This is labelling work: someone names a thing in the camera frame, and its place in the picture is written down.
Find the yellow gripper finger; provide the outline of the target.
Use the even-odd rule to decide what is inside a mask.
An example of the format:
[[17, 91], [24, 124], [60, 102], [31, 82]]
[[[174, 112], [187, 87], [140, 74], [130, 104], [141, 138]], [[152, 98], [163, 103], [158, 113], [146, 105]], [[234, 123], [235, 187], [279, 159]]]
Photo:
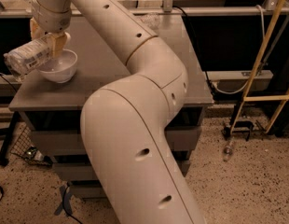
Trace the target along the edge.
[[51, 45], [51, 54], [53, 58], [58, 57], [67, 43], [68, 36], [65, 32], [62, 33], [49, 33], [48, 40]]
[[30, 34], [32, 39], [37, 39], [46, 34], [46, 31], [42, 29], [34, 18], [30, 19]]

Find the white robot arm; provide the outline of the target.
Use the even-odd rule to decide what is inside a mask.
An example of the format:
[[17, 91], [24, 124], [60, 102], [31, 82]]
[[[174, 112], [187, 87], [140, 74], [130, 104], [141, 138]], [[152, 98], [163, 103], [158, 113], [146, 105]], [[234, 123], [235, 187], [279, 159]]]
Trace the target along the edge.
[[188, 75], [158, 35], [116, 0], [33, 0], [47, 32], [76, 7], [129, 70], [83, 105], [80, 131], [120, 224], [206, 224], [165, 138], [184, 105]]

